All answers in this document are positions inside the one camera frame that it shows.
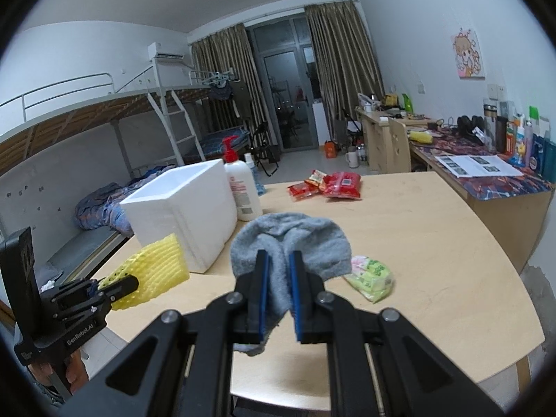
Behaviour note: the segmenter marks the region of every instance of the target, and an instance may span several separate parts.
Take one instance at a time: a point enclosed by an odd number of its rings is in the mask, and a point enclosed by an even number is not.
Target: white foam box
[[[203,273],[237,224],[222,160],[168,170],[121,202],[142,246],[176,234],[187,267]]]

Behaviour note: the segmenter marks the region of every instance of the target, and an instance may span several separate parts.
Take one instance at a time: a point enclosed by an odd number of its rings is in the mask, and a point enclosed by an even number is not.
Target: bed ladder
[[[173,153],[176,157],[177,165],[178,166],[185,165],[178,144],[180,144],[182,142],[185,142],[187,140],[193,139],[193,138],[195,139],[195,146],[197,147],[197,151],[198,151],[199,157],[201,158],[201,161],[206,161],[205,154],[203,152],[203,149],[201,148],[201,143],[199,142],[198,137],[197,137],[197,133],[195,132],[195,128],[193,127],[193,124],[191,123],[191,118],[189,117],[189,113],[187,112],[187,110],[185,109],[185,106],[183,106],[183,103],[181,102],[181,100],[179,99],[179,97],[177,96],[176,92],[173,89],[170,90],[170,93],[171,93],[172,99],[174,100],[174,102],[176,103],[177,107],[180,110],[176,111],[176,112],[171,112],[171,113],[168,112],[168,106],[166,105],[166,88],[164,88],[161,84],[160,73],[159,73],[159,70],[158,70],[158,62],[157,62],[156,58],[154,58],[152,60],[152,64],[153,64],[153,69],[154,69],[154,72],[155,72],[156,84],[158,86],[158,94],[160,96],[160,106],[158,106],[155,98],[152,96],[151,93],[147,93],[147,99],[148,99],[149,103],[151,104],[151,107],[155,110],[156,115],[158,116],[158,118],[162,122],[162,125],[164,126],[164,129],[166,130],[166,135],[168,135],[168,139],[170,140],[170,144],[172,145],[172,150],[173,150]],[[173,115],[173,114],[177,114],[177,113],[183,113],[183,115],[185,117],[185,121],[187,122],[187,126],[189,127],[189,131],[191,133],[190,136],[188,136],[184,139],[180,139],[180,140],[176,140],[176,137],[175,137],[173,129],[172,129],[172,123],[170,121],[170,116]]]

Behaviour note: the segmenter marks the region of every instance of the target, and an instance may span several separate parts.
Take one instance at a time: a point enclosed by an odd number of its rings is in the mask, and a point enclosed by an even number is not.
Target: yellow foam net
[[[99,289],[127,275],[137,277],[139,286],[136,291],[112,303],[113,310],[132,308],[188,280],[189,270],[176,235],[168,235],[132,255],[99,283]]]

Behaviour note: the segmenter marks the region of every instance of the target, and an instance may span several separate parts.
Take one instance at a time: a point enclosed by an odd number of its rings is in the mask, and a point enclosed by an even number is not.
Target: green snack package
[[[394,276],[386,265],[365,256],[351,258],[351,273],[344,279],[372,303],[387,297],[394,285]]]

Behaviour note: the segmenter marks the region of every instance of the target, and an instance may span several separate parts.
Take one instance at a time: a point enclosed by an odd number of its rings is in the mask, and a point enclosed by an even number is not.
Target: blue bed sheet
[[[131,181],[124,187],[117,183],[109,183],[93,191],[77,203],[74,214],[76,225],[84,230],[110,226],[122,235],[131,238],[133,236],[133,229],[120,206],[120,202],[164,171],[173,167],[167,166],[161,170],[154,170],[154,172],[148,171],[139,180]]]
[[[219,132],[210,133],[200,140],[201,149],[205,157],[211,158],[224,155],[224,145],[222,141],[228,136],[237,136],[237,138],[232,141],[233,148],[241,147],[249,140],[249,132],[242,126],[235,126],[227,128],[226,130],[220,130]],[[183,155],[183,160],[186,163],[200,161],[201,159],[197,147],[193,146],[189,152]]]

